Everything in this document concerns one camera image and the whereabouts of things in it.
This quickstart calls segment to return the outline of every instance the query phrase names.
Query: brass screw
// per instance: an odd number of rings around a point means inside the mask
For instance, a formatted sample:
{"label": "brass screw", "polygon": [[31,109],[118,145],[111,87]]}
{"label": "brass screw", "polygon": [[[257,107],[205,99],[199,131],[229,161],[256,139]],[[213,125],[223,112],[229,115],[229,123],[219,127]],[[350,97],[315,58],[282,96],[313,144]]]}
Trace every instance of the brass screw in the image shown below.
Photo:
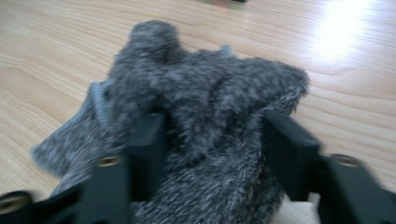
{"label": "brass screw", "polygon": [[97,163],[97,166],[99,167],[107,167],[107,166],[112,166],[121,161],[120,157],[105,157],[99,160]]}
{"label": "brass screw", "polygon": [[0,201],[0,215],[15,212],[29,203],[25,196],[17,195]]}
{"label": "brass screw", "polygon": [[345,166],[349,166],[349,167],[358,167],[359,166],[358,162],[354,158],[351,158],[351,157],[338,155],[336,157],[336,159],[337,159],[338,163],[341,165],[345,165]]}

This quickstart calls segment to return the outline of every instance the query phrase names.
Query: wood grain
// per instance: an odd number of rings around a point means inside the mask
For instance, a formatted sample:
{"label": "wood grain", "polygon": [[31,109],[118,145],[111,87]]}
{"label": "wood grain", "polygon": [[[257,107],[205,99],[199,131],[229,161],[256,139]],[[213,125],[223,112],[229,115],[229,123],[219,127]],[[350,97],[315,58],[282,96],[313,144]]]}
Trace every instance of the wood grain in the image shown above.
{"label": "wood grain", "polygon": [[[30,160],[103,80],[140,21],[172,22],[189,50],[300,66],[310,95],[293,117],[326,146],[366,161],[396,191],[396,3],[391,0],[0,2],[0,193],[58,181]],[[285,203],[274,223],[317,223],[314,203]]]}

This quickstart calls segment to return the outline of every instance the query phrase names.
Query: knit fabric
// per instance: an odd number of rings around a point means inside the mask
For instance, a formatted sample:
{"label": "knit fabric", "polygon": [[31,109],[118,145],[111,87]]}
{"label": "knit fabric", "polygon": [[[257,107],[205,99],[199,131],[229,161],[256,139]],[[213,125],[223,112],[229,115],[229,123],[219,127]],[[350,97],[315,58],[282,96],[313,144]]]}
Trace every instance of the knit fabric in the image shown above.
{"label": "knit fabric", "polygon": [[102,83],[80,111],[41,144],[34,161],[59,176],[56,195],[89,178],[94,163],[119,152],[134,125],[161,108],[171,118],[171,151],[161,189],[131,203],[136,223],[268,223],[283,192],[266,167],[262,115],[291,113],[307,93],[306,73],[229,48],[187,52],[176,28],[136,25]]}

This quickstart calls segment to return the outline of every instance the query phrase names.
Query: black plastic bracket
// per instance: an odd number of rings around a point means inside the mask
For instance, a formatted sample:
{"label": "black plastic bracket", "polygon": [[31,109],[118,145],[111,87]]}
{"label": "black plastic bracket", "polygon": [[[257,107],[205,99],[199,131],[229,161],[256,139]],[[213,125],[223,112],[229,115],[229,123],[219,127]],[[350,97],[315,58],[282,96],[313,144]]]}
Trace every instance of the black plastic bracket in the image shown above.
{"label": "black plastic bracket", "polygon": [[33,203],[26,191],[0,197],[0,223],[131,223],[130,202],[148,201],[159,189],[168,150],[167,117],[153,113],[139,120],[128,147],[106,155],[83,184]]}
{"label": "black plastic bracket", "polygon": [[320,143],[289,116],[263,120],[268,166],[292,201],[320,195],[322,224],[396,224],[394,193],[382,189],[365,165],[346,155],[319,156]]}

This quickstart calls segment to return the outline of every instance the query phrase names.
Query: wooden floor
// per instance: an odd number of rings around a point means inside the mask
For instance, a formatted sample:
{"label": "wooden floor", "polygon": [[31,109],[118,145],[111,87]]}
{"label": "wooden floor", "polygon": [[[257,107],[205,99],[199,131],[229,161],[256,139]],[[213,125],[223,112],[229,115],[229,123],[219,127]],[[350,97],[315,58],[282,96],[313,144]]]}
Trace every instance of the wooden floor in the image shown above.
{"label": "wooden floor", "polygon": [[[310,95],[293,115],[325,153],[366,161],[396,191],[396,3],[392,0],[0,1],[0,194],[58,180],[29,147],[79,109],[140,21],[172,22],[189,50],[300,66]],[[275,223],[317,223],[313,203],[285,203]]]}

